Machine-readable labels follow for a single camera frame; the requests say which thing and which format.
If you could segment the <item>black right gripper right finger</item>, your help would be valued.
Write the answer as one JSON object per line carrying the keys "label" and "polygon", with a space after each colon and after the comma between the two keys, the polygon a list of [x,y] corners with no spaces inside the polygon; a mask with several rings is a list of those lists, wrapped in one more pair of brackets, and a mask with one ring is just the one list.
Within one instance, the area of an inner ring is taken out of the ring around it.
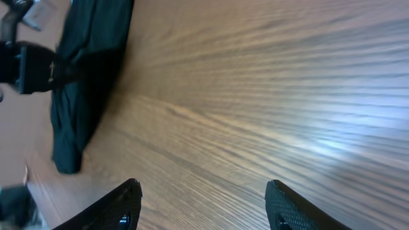
{"label": "black right gripper right finger", "polygon": [[347,230],[279,180],[266,185],[265,208],[271,230]]}

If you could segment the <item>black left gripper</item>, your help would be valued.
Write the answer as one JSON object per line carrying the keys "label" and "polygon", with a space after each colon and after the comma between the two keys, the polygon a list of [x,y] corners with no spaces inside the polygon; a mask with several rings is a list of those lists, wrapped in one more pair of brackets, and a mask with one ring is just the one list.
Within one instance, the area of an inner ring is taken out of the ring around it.
{"label": "black left gripper", "polygon": [[73,63],[55,61],[55,52],[46,47],[28,42],[1,42],[1,82],[19,94],[55,90],[85,77]]}

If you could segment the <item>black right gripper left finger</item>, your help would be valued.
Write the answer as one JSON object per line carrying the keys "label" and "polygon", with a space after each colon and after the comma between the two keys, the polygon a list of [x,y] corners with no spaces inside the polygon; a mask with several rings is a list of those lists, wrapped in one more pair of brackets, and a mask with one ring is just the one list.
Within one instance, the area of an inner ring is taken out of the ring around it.
{"label": "black right gripper left finger", "polygon": [[140,183],[130,178],[54,230],[136,230],[142,197]]}

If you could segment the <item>black mesh shirt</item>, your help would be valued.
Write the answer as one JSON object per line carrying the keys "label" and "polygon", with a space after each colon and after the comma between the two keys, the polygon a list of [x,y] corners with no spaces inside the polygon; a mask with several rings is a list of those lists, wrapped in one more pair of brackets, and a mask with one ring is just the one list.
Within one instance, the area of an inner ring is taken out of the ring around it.
{"label": "black mesh shirt", "polygon": [[81,71],[52,91],[52,160],[61,174],[77,174],[125,58],[133,0],[72,1],[57,53]]}

